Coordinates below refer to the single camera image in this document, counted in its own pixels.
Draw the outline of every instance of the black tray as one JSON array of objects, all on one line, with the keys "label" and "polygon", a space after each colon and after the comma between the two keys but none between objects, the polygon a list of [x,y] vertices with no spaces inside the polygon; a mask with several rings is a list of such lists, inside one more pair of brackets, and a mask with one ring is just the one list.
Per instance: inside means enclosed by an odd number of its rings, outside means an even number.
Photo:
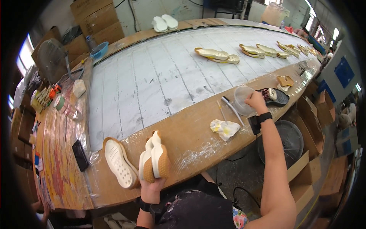
[{"label": "black tray", "polygon": [[276,91],[276,94],[277,94],[277,99],[275,101],[273,101],[272,99],[269,99],[268,101],[266,101],[266,105],[275,105],[277,107],[283,107],[285,106],[287,103],[288,103],[288,100],[290,99],[290,97],[285,94],[283,91],[280,91],[276,88],[273,88],[275,91]]}]

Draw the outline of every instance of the blue bowl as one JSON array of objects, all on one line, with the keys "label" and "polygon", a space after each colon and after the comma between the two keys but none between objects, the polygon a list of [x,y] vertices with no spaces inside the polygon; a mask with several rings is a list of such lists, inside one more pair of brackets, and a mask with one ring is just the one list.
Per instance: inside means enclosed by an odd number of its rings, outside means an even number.
[{"label": "blue bowl", "polygon": [[90,57],[94,59],[99,59],[108,51],[108,44],[109,42],[103,42],[102,44],[98,45],[93,52],[90,53]]}]

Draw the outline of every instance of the smartwatch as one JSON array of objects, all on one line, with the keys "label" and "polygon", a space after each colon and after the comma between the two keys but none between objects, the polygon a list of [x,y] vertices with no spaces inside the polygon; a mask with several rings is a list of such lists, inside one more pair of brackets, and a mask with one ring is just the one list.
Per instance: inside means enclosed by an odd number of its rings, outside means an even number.
[{"label": "smartwatch", "polygon": [[262,123],[264,121],[266,121],[267,119],[272,119],[272,114],[270,112],[267,112],[267,113],[264,113],[264,114],[261,114],[259,117],[258,117],[258,123]]},{"label": "smartwatch", "polygon": [[146,212],[150,212],[150,206],[151,204],[145,203],[144,201],[142,201],[141,197],[138,197],[135,200],[135,203],[137,203],[142,211],[146,211]]}]

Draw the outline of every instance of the paint brush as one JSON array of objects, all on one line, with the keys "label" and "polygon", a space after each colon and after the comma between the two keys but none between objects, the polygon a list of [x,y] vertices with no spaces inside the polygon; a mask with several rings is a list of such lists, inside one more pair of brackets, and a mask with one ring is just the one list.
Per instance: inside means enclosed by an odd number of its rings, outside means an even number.
[{"label": "paint brush", "polygon": [[216,100],[216,102],[217,102],[217,104],[218,104],[218,106],[219,106],[219,108],[220,108],[221,114],[223,115],[224,120],[225,120],[225,122],[226,122],[226,124],[227,124],[227,123],[228,123],[228,121],[226,120],[226,117],[225,117],[224,112],[223,112],[223,110],[222,110],[222,108],[221,108],[221,105],[220,105],[220,103],[219,103],[219,101],[218,101],[218,100]]}]

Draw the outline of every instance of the black phone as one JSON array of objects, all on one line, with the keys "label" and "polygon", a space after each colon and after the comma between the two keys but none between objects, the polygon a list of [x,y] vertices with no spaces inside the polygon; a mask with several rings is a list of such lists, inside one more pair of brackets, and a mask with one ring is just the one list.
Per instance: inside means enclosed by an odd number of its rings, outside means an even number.
[{"label": "black phone", "polygon": [[86,168],[88,168],[89,162],[86,159],[80,140],[76,140],[76,142],[73,144],[72,151],[74,152],[76,162],[78,163],[80,171],[84,172]]}]

